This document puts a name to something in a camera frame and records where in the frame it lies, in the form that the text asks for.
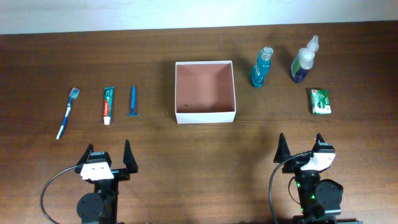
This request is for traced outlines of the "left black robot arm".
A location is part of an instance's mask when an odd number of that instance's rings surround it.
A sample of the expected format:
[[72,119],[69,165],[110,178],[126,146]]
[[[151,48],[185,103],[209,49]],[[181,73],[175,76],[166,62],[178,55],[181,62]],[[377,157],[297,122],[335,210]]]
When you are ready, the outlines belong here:
[[119,183],[129,181],[138,172],[138,165],[128,140],[125,141],[123,163],[125,168],[112,169],[108,152],[95,152],[92,144],[76,164],[75,172],[94,185],[92,193],[85,194],[76,206],[82,223],[117,223]]

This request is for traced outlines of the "white cardboard box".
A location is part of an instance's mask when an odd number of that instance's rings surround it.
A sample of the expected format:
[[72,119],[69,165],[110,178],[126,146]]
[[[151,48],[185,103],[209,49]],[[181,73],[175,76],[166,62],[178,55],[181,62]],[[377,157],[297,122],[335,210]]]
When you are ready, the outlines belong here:
[[175,115],[178,124],[232,123],[236,116],[233,63],[175,63]]

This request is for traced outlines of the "green soap packet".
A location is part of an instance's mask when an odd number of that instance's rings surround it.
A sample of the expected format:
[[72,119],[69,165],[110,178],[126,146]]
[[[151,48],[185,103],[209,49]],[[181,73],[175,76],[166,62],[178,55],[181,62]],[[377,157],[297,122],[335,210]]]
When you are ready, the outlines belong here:
[[313,114],[331,114],[327,90],[310,90]]

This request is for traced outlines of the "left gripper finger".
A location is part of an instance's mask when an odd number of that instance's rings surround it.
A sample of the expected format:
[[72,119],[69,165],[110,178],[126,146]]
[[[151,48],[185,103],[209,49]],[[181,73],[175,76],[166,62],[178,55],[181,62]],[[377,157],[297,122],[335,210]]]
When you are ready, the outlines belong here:
[[123,163],[126,165],[126,169],[129,173],[138,173],[138,165],[132,154],[131,145],[128,139],[124,146]]
[[83,153],[82,157],[80,160],[77,162],[77,165],[82,165],[88,161],[88,158],[90,154],[93,152],[93,145],[89,144],[88,147],[86,148],[86,151]]

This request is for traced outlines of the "clear blue spray bottle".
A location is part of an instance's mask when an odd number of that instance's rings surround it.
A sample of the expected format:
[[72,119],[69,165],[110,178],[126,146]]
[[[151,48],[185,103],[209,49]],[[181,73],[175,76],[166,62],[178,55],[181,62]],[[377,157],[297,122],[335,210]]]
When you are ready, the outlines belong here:
[[306,47],[301,48],[291,64],[291,78],[295,83],[304,81],[313,67],[315,53],[319,49],[318,36],[314,35]]

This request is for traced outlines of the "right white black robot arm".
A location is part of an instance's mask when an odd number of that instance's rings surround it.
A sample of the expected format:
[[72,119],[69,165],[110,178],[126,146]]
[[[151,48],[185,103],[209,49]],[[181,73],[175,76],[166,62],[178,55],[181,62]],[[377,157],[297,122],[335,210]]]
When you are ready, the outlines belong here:
[[296,155],[290,153],[285,136],[279,135],[278,148],[274,157],[277,167],[273,170],[269,181],[269,206],[273,221],[277,216],[272,204],[272,184],[279,169],[284,174],[293,174],[302,214],[292,218],[292,223],[360,223],[359,220],[338,220],[341,214],[343,186],[331,179],[322,179],[320,174],[329,169],[336,157],[335,148],[325,142],[320,133],[315,138],[315,144],[309,151]]

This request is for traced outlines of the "teal mouthwash bottle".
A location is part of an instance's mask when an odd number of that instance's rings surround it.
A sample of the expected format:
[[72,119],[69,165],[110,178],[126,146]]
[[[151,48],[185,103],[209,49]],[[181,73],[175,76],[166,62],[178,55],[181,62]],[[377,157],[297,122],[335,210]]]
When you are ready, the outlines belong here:
[[271,47],[264,47],[260,50],[251,74],[251,82],[255,88],[260,88],[263,85],[265,76],[271,69],[271,57],[273,53],[274,51]]

